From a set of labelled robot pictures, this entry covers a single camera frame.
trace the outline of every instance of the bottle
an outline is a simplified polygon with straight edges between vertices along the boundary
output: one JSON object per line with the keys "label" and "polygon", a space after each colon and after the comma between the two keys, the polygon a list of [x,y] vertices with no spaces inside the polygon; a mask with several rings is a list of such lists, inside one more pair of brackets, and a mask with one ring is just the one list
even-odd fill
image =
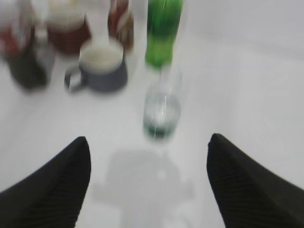
{"label": "bottle", "polygon": [[160,68],[172,62],[183,0],[149,0],[146,62]]}
{"label": "bottle", "polygon": [[34,52],[34,26],[29,1],[0,0],[0,54],[11,76],[23,88],[45,86],[45,70]]}
{"label": "bottle", "polygon": [[134,46],[134,18],[129,10],[129,0],[111,0],[108,17],[109,36],[117,39],[125,51]]}

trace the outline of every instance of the mug handle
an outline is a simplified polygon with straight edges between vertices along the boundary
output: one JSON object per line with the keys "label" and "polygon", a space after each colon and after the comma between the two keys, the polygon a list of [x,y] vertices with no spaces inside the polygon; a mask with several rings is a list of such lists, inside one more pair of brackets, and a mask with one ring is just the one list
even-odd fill
{"label": "mug handle", "polygon": [[65,75],[65,86],[70,92],[76,92],[80,90],[81,88],[84,87],[84,79],[83,76],[81,75],[80,77],[80,82],[76,85],[71,85],[71,78],[73,77],[74,74],[81,73],[80,69],[78,66],[75,66],[71,69],[68,69],[66,71]]}

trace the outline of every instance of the blue mug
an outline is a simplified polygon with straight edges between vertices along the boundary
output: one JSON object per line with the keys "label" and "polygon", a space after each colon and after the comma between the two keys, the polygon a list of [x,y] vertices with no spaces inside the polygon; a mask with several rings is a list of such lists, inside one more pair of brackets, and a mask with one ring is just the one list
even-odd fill
{"label": "blue mug", "polygon": [[65,86],[72,92],[85,86],[113,92],[123,88],[127,81],[123,46],[112,38],[86,42],[81,47],[78,66],[67,70],[65,75]]}

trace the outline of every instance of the mug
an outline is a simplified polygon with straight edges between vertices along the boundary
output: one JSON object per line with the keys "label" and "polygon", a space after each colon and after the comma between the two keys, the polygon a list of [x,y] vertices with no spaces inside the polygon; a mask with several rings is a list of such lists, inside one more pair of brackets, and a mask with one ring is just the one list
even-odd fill
{"label": "mug", "polygon": [[[79,83],[72,85],[76,73]],[[90,40],[80,50],[77,67],[66,71],[65,86],[70,91],[88,86],[100,92],[113,92],[126,85],[128,74],[123,46],[115,39]]]}
{"label": "mug", "polygon": [[48,40],[65,55],[79,55],[81,46],[91,38],[86,14],[80,9],[55,10],[47,17]]}

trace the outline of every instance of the white wall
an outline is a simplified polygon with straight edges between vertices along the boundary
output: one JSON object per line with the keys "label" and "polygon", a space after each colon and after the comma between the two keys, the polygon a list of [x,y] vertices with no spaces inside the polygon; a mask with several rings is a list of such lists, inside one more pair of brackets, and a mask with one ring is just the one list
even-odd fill
{"label": "white wall", "polygon": [[304,52],[303,0],[188,0],[187,28]]}

